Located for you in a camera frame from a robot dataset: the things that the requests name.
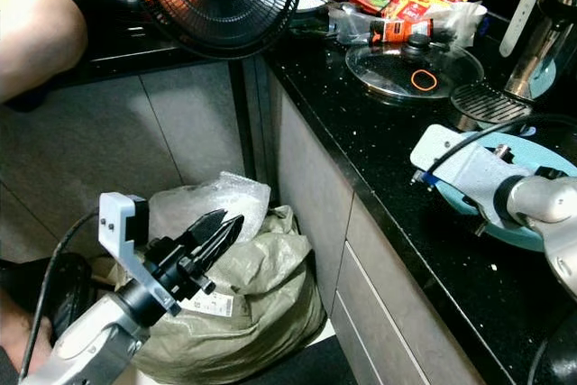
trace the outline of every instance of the kitchen counter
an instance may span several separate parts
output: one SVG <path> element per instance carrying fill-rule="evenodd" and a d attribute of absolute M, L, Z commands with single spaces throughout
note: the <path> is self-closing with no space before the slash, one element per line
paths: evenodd
<path fill-rule="evenodd" d="M 344 53 L 334 41 L 286 39 L 265 57 L 483 379 L 526 384 L 574 302 L 542 253 L 474 236 L 438 193 L 409 185 L 409 154 L 423 131 L 450 126 L 446 102 L 384 105 L 348 71 Z M 560 130 L 539 128 L 533 140 L 574 158 L 575 134 L 551 131 Z"/>

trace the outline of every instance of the fan label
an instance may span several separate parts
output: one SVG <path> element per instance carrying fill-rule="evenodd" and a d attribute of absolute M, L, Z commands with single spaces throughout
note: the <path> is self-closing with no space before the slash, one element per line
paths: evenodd
<path fill-rule="evenodd" d="M 186 310 L 211 316 L 231 317 L 233 315 L 233 300 L 234 297 L 231 295 L 217 292 L 207 295 L 199 290 L 192 299 L 184 299 L 179 304 Z"/>

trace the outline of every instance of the drawer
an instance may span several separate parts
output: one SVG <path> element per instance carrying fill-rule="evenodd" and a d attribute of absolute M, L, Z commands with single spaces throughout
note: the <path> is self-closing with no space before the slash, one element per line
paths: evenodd
<path fill-rule="evenodd" d="M 483 383 L 357 196 L 347 240 L 430 382 Z"/>
<path fill-rule="evenodd" d="M 362 345 L 359 333 L 354 327 L 338 291 L 334 297 L 331 322 L 357 383 L 359 385 L 389 385 L 386 382 L 381 382 L 377 376 L 371 359 Z"/>
<path fill-rule="evenodd" d="M 382 383 L 428 385 L 390 313 L 345 243 L 337 293 Z"/>

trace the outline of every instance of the floor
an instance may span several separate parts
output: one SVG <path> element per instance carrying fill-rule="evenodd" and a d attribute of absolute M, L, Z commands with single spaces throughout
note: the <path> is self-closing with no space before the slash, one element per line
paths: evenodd
<path fill-rule="evenodd" d="M 103 191 L 150 197 L 221 170 L 243 174 L 223 62 L 62 88 L 30 113 L 0 105 L 0 258 L 48 256 Z M 95 232 L 72 250 L 101 252 Z"/>
<path fill-rule="evenodd" d="M 344 359 L 333 325 L 326 321 L 321 334 L 305 351 L 296 353 L 272 368 L 237 385 L 356 385 Z M 159 385 L 134 367 L 127 369 L 114 385 Z"/>

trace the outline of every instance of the rubber band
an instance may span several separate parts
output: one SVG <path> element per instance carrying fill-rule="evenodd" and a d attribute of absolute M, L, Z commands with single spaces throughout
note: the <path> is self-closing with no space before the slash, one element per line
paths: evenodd
<path fill-rule="evenodd" d="M 418 73 L 427 74 L 430 78 L 433 79 L 433 85 L 432 85 L 432 86 L 429 86 L 429 87 L 421 87 L 421 86 L 419 86 L 417 83 L 415 83 L 415 76 L 416 76 Z M 412 83 L 413 86 L 416 87 L 418 90 L 422 90 L 423 92 L 428 92 L 429 90 L 433 90 L 433 89 L 436 87 L 436 85 L 438 85 L 439 82 L 437 81 L 437 79 L 436 79 L 435 75 L 433 75 L 433 73 L 427 71 L 426 69 L 418 69 L 418 70 L 416 70 L 416 71 L 413 73 L 413 75 L 411 76 L 411 83 Z"/>

